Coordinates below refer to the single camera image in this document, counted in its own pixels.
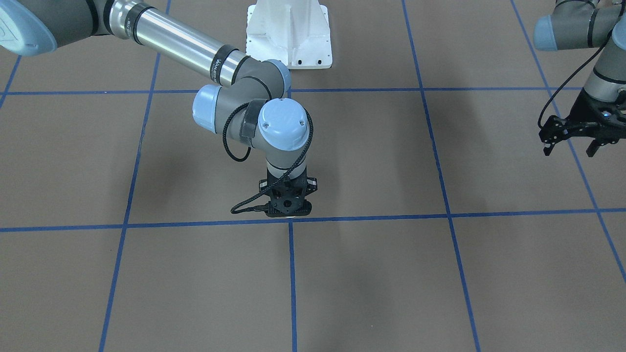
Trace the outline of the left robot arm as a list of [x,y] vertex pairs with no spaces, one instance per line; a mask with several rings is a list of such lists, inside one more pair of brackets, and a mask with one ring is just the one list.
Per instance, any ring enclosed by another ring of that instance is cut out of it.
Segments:
[[597,0],[557,0],[552,14],[534,28],[534,47],[541,51],[593,48],[595,62],[585,85],[566,117],[538,118],[543,152],[572,137],[592,142],[586,155],[626,137],[626,18],[625,2],[600,6]]

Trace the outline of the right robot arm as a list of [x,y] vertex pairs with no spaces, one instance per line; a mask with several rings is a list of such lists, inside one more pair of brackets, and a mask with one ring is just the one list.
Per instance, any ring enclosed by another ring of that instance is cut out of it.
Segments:
[[281,62],[255,60],[143,0],[1,2],[1,45],[18,55],[51,53],[107,34],[154,49],[211,80],[195,96],[194,120],[266,154],[262,194],[302,198],[317,189],[306,174],[313,128],[306,109],[286,97],[291,76]]

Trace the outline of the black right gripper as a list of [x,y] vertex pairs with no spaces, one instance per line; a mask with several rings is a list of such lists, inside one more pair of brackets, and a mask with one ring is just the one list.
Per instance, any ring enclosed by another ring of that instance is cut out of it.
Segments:
[[307,176],[307,167],[297,167],[286,178],[279,180],[286,169],[268,166],[265,179],[259,181],[259,192],[270,198],[304,198],[318,190],[317,178]]

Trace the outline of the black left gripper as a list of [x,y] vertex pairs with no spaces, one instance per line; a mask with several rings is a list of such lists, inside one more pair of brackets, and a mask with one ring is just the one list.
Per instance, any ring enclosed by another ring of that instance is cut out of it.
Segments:
[[618,89],[617,98],[612,102],[602,102],[582,89],[566,118],[552,115],[539,128],[539,139],[543,142],[545,156],[550,156],[557,143],[572,137],[593,139],[586,148],[586,155],[589,158],[593,157],[600,147],[624,139],[625,89]]

